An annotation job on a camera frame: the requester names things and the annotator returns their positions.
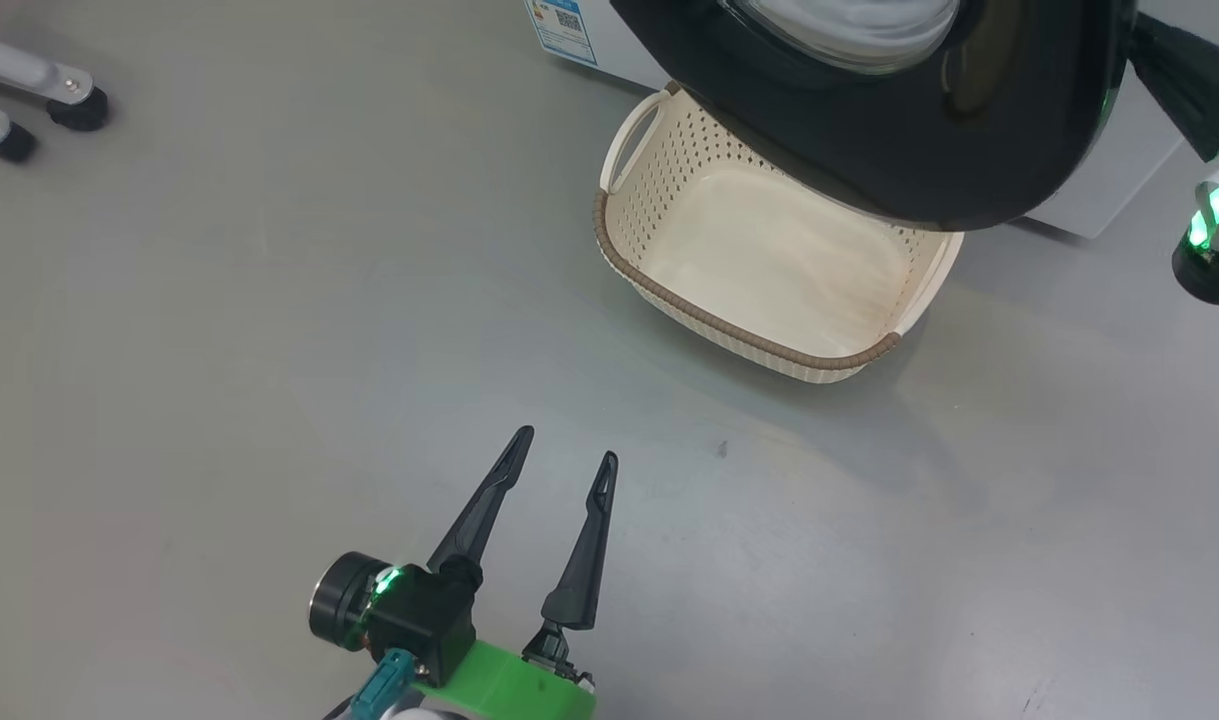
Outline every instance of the beige plastic basket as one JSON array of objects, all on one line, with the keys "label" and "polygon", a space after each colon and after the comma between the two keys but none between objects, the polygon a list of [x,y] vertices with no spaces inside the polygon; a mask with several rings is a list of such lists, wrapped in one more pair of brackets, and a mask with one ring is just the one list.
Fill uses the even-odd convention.
[{"label": "beige plastic basket", "polygon": [[674,83],[618,129],[594,219],[605,259],[651,305],[806,383],[841,381],[892,350],[962,238],[897,228],[811,191]]}]

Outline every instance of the black washing machine door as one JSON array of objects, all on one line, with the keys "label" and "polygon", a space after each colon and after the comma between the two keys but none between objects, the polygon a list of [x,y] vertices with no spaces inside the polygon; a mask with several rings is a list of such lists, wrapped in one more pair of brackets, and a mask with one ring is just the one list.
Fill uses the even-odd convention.
[{"label": "black washing machine door", "polygon": [[969,231],[1043,202],[1125,69],[1132,0],[612,0],[740,140],[852,208]]}]

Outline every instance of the basket bottom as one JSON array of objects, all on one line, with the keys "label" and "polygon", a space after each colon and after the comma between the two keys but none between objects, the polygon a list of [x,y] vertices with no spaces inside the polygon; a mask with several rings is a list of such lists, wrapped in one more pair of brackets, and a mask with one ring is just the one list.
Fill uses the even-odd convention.
[{"label": "basket bottom", "polygon": [[873,221],[730,163],[677,197],[640,269],[745,331],[839,357],[887,333],[909,264]]}]

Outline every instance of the gray floor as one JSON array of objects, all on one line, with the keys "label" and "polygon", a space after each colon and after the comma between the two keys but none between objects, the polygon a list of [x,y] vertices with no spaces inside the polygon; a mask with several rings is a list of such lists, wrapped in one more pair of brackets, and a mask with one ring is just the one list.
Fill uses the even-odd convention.
[{"label": "gray floor", "polygon": [[622,457],[612,719],[1219,718],[1219,309],[1182,154],[1097,241],[972,234],[809,387],[646,306],[591,196],[635,104],[518,2],[41,0],[115,125],[0,163],[0,720],[313,719],[339,553],[423,560],[538,439],[477,625],[519,647]]}]

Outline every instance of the white appliance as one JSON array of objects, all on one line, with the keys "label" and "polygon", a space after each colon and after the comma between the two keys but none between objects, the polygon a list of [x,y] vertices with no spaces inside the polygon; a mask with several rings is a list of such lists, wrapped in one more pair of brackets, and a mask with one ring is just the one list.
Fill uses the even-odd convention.
[{"label": "white appliance", "polygon": [[[540,44],[550,54],[655,90],[668,82],[610,0],[527,0],[527,9]],[[1096,238],[1180,141],[1178,129],[1132,69],[1126,69],[1093,150],[1061,190],[1028,217]]]}]

